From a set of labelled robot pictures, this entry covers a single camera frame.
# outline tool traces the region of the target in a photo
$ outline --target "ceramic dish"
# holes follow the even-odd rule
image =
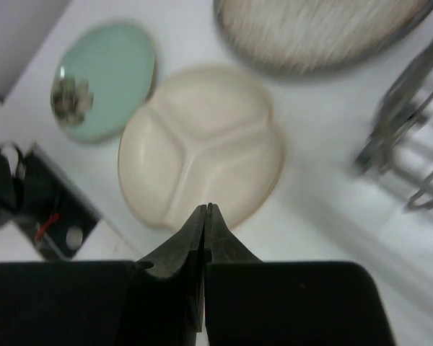
[[[267,91],[238,70],[199,66],[162,83],[121,139],[118,176],[130,209],[178,231],[212,202],[234,228],[281,172],[284,142],[271,112]]]
[[[214,0],[229,46],[270,74],[357,65],[388,49],[433,10],[433,0]]]
[[[154,47],[131,22],[96,27],[67,51],[51,90],[51,109],[69,137],[96,142],[119,133],[146,100],[154,78]]]

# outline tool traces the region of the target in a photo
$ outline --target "white surface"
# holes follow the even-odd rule
[[[97,6],[78,0],[19,80],[4,111],[144,255],[170,233],[147,228],[123,201],[118,138],[99,146],[71,142],[54,123],[48,100],[66,48],[88,27],[117,17],[135,17],[149,28],[158,51],[158,82],[192,63],[240,65],[217,37],[210,0],[99,0]],[[433,247],[425,242],[433,240],[433,228],[393,233],[413,226],[389,223],[406,219],[401,201],[374,182],[351,179],[344,167],[362,148],[381,96],[432,38],[433,14],[400,45],[354,70],[299,81],[264,79],[287,142],[287,160],[270,198],[235,231],[263,260],[356,259],[364,264],[377,278],[401,345],[433,345]],[[423,254],[432,256],[430,261],[420,262]]]
[[[247,74],[202,65],[160,84],[123,132],[122,193],[154,227],[178,232],[197,205],[216,203],[230,229],[279,178],[284,143],[272,102]]]
[[[31,145],[32,140],[26,137],[25,131],[17,130],[2,116],[0,106],[0,142],[13,140],[23,151]],[[9,155],[10,166],[14,170],[16,158]],[[77,252],[75,260],[138,260],[137,250],[127,244],[109,224],[101,220],[84,246]],[[40,255],[34,250],[30,241],[13,224],[8,223],[0,228],[0,262],[40,261]]]
[[[0,95],[6,96],[70,0],[0,0]]]

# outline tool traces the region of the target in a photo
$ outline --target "mint green plate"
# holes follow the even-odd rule
[[[96,142],[120,133],[149,95],[154,47],[147,32],[128,22],[90,30],[62,58],[51,109],[75,141]]]

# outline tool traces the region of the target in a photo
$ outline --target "white table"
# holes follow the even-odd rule
[[[211,0],[73,0],[4,104],[6,118],[39,143],[141,255],[170,233],[147,228],[123,201],[119,137],[83,146],[58,129],[49,102],[54,71],[84,31],[123,17],[151,32],[159,83],[193,63],[245,68],[220,42],[211,11]],[[417,229],[417,217],[407,221],[401,202],[375,183],[347,177],[344,164],[362,147],[385,90],[432,38],[433,14],[407,40],[359,68],[299,81],[260,76],[275,101],[287,161],[270,198],[235,230],[263,260],[364,264],[377,278],[401,345],[433,345],[433,233]],[[408,237],[401,233],[407,223],[415,225]]]

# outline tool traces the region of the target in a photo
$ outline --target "cream divided plate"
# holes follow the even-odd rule
[[[269,196],[284,142],[268,92],[242,72],[199,66],[163,82],[123,133],[123,196],[145,223],[178,231],[196,206],[217,203],[230,228]]]

